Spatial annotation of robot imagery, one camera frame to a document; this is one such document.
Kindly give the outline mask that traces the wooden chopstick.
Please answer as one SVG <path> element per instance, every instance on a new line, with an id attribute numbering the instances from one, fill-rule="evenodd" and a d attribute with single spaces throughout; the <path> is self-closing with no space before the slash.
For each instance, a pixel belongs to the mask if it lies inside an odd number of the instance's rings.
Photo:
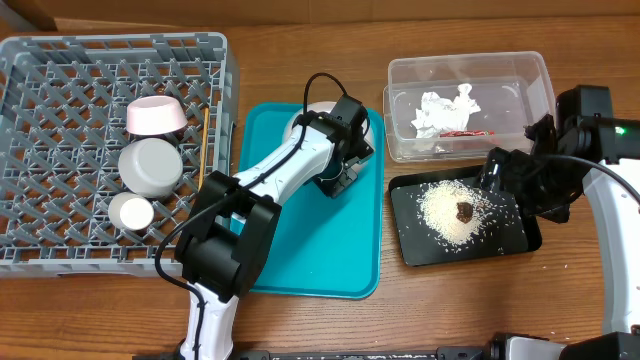
<path id="1" fill-rule="evenodd" d="M 204 121 L 203 121 L 203 128 L 202 128 L 201 149 L 200 149 L 198 189 L 202 187 L 205 179 L 205 170 L 206 170 L 206 164 L 207 164 L 207 158 L 208 158 L 207 152 L 208 152 L 209 121 L 210 121 L 210 110 L 209 110 L 209 107 L 205 107 Z"/>

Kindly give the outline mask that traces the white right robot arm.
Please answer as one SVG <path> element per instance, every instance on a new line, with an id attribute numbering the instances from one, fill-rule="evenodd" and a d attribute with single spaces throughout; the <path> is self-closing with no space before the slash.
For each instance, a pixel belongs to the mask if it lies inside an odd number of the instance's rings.
<path id="1" fill-rule="evenodd" d="M 602 335 L 563 345 L 500 334 L 485 359 L 617 359 L 639 356 L 639 124 L 633 120 L 551 116 L 525 129 L 533 148 L 492 149 L 475 187 L 511 194 L 523 216 L 566 221 L 585 196 L 593 212 L 605 280 Z"/>

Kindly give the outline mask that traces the brown food scrap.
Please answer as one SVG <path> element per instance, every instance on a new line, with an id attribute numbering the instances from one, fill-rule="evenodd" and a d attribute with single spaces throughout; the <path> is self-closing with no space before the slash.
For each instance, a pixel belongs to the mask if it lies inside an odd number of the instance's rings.
<path id="1" fill-rule="evenodd" d="M 469 223 L 473 219 L 473 214 L 474 214 L 473 205 L 469 202 L 458 202 L 456 206 L 457 206 L 456 218 L 464 224 Z"/>

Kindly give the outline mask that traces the white napkin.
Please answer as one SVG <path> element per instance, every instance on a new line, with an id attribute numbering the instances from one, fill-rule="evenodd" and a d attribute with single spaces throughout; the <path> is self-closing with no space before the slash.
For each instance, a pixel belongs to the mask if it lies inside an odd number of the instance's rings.
<path id="1" fill-rule="evenodd" d="M 472 85 L 462 83 L 453 99 L 440 97 L 436 92 L 424 92 L 421 105 L 411 121 L 417 138 L 433 138 L 455 131 L 466 131 L 472 114 L 481 111 L 475 99 L 470 97 Z"/>

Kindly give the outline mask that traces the pink bowl with rice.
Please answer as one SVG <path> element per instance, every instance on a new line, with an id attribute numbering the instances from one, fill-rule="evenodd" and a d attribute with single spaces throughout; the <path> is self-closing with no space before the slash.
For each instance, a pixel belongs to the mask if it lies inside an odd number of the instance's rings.
<path id="1" fill-rule="evenodd" d="M 187 118 L 181 103 L 174 97 L 141 97 L 126 108 L 126 130 L 140 136 L 162 135 L 184 128 Z"/>

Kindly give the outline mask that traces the grey shallow bowl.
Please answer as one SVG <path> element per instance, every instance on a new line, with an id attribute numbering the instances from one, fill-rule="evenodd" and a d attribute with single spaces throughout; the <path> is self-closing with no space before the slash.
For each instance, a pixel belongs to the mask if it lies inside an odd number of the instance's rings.
<path id="1" fill-rule="evenodd" d="M 146 198 L 162 198 L 172 193 L 181 178 L 183 161 L 169 142 L 147 138 L 121 151 L 118 172 L 130 191 Z"/>

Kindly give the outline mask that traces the white paper cup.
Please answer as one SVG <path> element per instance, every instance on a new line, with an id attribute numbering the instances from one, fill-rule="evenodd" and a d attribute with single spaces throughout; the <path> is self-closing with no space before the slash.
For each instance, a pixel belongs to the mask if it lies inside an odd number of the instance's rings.
<path id="1" fill-rule="evenodd" d="M 131 192 L 119 193 L 108 206 L 108 217 L 118 229 L 137 231 L 146 228 L 154 218 L 152 204 Z"/>

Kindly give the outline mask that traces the pile of rice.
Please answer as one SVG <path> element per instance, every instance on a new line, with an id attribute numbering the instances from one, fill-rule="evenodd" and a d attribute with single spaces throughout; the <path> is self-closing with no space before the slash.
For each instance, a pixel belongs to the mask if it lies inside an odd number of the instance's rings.
<path id="1" fill-rule="evenodd" d="M 456 218 L 458 202 L 473 205 L 473 219 L 467 224 Z M 428 184 L 417 203 L 419 218 L 435 232 L 436 241 L 454 248 L 472 243 L 487 226 L 496 209 L 496 205 L 479 189 L 456 180 Z"/>

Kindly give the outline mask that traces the red snack wrapper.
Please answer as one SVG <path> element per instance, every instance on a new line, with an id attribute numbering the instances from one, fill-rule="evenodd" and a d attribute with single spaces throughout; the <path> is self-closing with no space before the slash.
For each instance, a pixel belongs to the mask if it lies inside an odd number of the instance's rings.
<path id="1" fill-rule="evenodd" d="M 439 135 L 440 138 L 453 138 L 453 137 L 476 137 L 476 136 L 493 136 L 495 132 L 485 130 L 456 130 L 449 131 Z"/>

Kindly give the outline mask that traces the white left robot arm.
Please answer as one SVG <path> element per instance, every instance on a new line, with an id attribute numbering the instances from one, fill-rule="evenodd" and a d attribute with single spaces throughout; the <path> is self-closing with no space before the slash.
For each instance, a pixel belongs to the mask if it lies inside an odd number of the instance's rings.
<path id="1" fill-rule="evenodd" d="M 254 167 L 234 176 L 211 173 L 186 221 L 165 242 L 176 244 L 182 266 L 176 285 L 190 293 L 181 359 L 226 359 L 239 299 L 266 263 L 284 203 L 314 183 L 329 198 L 341 195 L 374 153 L 367 110 L 304 110 L 288 140 Z"/>

